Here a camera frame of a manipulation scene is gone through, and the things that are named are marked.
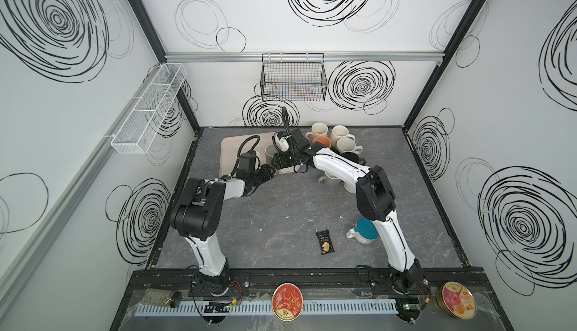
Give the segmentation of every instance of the black wire basket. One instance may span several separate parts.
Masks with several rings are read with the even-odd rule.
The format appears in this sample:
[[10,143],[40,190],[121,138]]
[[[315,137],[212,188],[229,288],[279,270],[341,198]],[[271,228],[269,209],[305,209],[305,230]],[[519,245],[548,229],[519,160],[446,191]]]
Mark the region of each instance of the black wire basket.
[[324,101],[327,74],[324,53],[263,53],[260,92],[263,101]]

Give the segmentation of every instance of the black snack package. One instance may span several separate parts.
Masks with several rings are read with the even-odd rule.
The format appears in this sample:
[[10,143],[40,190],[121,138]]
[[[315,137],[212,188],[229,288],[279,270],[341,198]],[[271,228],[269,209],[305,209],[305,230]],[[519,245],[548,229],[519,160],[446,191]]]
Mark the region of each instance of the black snack package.
[[331,236],[328,234],[327,229],[317,232],[317,237],[319,238],[319,244],[321,245],[321,255],[335,252],[335,249],[332,248]]

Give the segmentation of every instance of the orange mug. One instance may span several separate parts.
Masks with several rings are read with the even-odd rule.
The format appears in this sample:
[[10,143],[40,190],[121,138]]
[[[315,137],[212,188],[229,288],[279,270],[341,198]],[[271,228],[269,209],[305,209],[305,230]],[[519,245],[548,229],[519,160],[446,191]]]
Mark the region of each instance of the orange mug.
[[331,139],[328,138],[325,135],[318,135],[317,137],[315,137],[313,139],[313,143],[318,142],[318,143],[322,143],[323,145],[327,146],[327,147],[331,147]]

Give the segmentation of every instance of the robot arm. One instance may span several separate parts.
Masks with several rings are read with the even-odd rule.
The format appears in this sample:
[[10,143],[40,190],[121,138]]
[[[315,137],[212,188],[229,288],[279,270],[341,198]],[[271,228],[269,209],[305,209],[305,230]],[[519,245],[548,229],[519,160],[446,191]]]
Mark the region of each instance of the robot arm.
[[[395,211],[395,194],[384,170],[379,166],[369,168],[351,162],[318,142],[313,145],[298,144],[302,146],[299,148],[303,158],[295,162],[307,162],[307,165],[328,171],[356,187],[358,210],[373,222],[385,246],[393,288],[399,293],[415,289],[423,275],[400,229]],[[255,154],[240,155],[241,162],[235,178],[229,175],[214,180],[190,178],[178,201],[177,210],[171,215],[172,227],[193,248],[199,271],[205,283],[213,286],[215,294],[224,291],[228,281],[227,261],[215,235],[222,203],[229,198],[251,195],[261,183],[274,175],[269,165],[264,164],[256,169],[254,158]]]

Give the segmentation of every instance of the ceramic cup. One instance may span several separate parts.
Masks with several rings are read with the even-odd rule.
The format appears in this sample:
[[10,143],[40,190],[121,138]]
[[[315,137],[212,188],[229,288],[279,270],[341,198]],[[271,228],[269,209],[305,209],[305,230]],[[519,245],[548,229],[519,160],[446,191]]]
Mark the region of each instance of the ceramic cup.
[[358,163],[361,166],[364,166],[366,164],[366,160],[360,158],[359,155],[356,153],[345,152],[345,153],[341,154],[341,156],[343,156],[344,158],[346,158],[347,160],[349,160],[351,162]]
[[357,146],[355,141],[350,138],[344,137],[336,141],[336,149],[339,150],[340,154],[345,152],[352,152],[359,154],[362,152],[362,146]]
[[311,140],[313,140],[317,136],[323,135],[326,137],[327,134],[328,134],[328,126],[322,122],[317,122],[311,126],[310,132],[307,132],[305,134],[305,137],[310,142]]
[[275,153],[277,153],[278,151],[276,150],[274,145],[268,145],[265,149],[264,149],[264,154],[267,157],[267,164],[272,166],[272,158],[275,155]]
[[324,171],[324,176],[319,178],[319,183],[324,184],[327,187],[336,187],[339,185],[340,179],[337,176]]
[[349,133],[349,129],[345,126],[335,126],[331,130],[331,139],[332,144],[336,145],[336,141],[348,137],[353,141],[356,141],[355,136]]
[[344,189],[350,193],[357,193],[357,186],[351,186],[349,183],[343,182]]
[[325,135],[318,135],[317,137],[315,137],[313,140],[313,143],[315,143],[315,142],[322,143],[323,145],[325,145],[327,147],[331,146],[331,139]]

